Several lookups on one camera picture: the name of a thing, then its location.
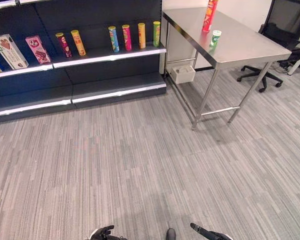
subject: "stainless steel table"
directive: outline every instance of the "stainless steel table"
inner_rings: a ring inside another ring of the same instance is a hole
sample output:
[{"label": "stainless steel table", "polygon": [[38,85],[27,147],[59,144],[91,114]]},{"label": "stainless steel table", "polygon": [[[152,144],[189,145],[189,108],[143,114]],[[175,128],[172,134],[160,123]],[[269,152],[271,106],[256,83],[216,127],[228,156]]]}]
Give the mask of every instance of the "stainless steel table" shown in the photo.
[{"label": "stainless steel table", "polygon": [[[167,62],[166,56],[164,62],[164,74],[166,75],[166,73],[168,73],[167,63],[193,60],[194,67],[199,53],[214,68],[214,73],[210,80],[209,86],[204,94],[202,103],[197,112],[193,109],[187,100],[187,97],[180,90],[178,85],[175,84],[186,105],[189,107],[190,111],[195,117],[192,123],[193,130],[197,128],[201,116],[235,110],[228,121],[231,123],[239,113],[240,109],[244,106],[253,90],[265,76],[272,62],[286,60],[291,54],[291,51],[287,50],[286,48],[219,11],[215,13],[210,32],[202,32],[203,19],[206,14],[206,9],[206,7],[182,8],[165,10],[163,12],[163,17],[167,20],[165,46],[166,54],[168,54],[169,49],[170,25],[173,26],[196,49],[194,58]],[[222,31],[222,35],[216,47],[210,47],[213,30]],[[257,80],[238,106],[203,112],[211,89],[215,84],[219,70],[257,63],[266,64],[260,72]]]}]

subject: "blue pringles can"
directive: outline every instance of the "blue pringles can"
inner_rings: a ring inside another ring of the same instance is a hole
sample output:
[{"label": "blue pringles can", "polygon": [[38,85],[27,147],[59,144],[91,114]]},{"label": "blue pringles can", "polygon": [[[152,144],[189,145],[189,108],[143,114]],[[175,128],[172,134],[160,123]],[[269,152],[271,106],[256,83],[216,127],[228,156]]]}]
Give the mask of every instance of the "blue pringles can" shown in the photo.
[{"label": "blue pringles can", "polygon": [[112,49],[115,53],[119,52],[119,44],[118,44],[118,38],[117,38],[117,31],[115,26],[108,27],[111,43],[112,43]]}]

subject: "office chair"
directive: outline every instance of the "office chair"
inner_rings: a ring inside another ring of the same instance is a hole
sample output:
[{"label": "office chair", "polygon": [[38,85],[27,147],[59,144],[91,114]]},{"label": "office chair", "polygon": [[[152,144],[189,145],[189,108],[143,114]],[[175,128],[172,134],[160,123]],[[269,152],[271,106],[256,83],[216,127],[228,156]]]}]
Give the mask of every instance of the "office chair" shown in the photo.
[{"label": "office chair", "polygon": [[[280,66],[284,67],[285,63],[300,58],[300,0],[272,0],[270,10],[266,21],[259,30],[259,33],[280,44],[281,46],[292,51],[289,59],[279,61]],[[243,78],[258,76],[261,69],[243,66],[241,71],[250,69],[253,72],[243,75],[237,79],[241,82]],[[281,87],[283,81],[275,75],[267,72],[262,79],[263,88],[259,89],[262,93],[267,88],[267,78],[278,81],[275,85],[277,88]]]}]

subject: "red pringles can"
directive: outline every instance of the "red pringles can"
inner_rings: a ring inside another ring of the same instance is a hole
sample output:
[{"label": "red pringles can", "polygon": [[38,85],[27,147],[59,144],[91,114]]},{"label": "red pringles can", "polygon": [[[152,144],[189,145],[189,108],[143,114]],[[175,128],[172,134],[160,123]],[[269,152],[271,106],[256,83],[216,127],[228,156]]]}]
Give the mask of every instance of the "red pringles can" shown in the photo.
[{"label": "red pringles can", "polygon": [[123,30],[125,49],[127,51],[131,51],[132,46],[131,46],[130,26],[127,24],[122,25],[122,30]]},{"label": "red pringles can", "polygon": [[66,38],[65,38],[65,35],[63,34],[63,32],[59,32],[55,36],[58,38],[60,46],[62,47],[62,50],[63,50],[65,56],[67,58],[71,58],[72,54],[71,54],[70,48],[68,46],[68,43],[66,41]]},{"label": "red pringles can", "polygon": [[205,17],[203,20],[202,31],[209,32],[212,26],[212,21],[214,19],[218,0],[209,0],[208,7],[206,8]]}]

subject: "gray carpet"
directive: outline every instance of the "gray carpet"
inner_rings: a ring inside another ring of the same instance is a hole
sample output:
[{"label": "gray carpet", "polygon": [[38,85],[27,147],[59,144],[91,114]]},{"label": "gray carpet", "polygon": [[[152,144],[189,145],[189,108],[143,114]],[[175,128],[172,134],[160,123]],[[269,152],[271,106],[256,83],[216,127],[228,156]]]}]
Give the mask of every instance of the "gray carpet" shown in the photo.
[{"label": "gray carpet", "polygon": [[[237,105],[253,79],[221,71],[208,109]],[[194,104],[212,71],[184,84]],[[255,91],[232,124],[191,130],[166,95],[0,124],[0,240],[83,240],[97,227],[129,240],[300,240],[300,70]]]}]

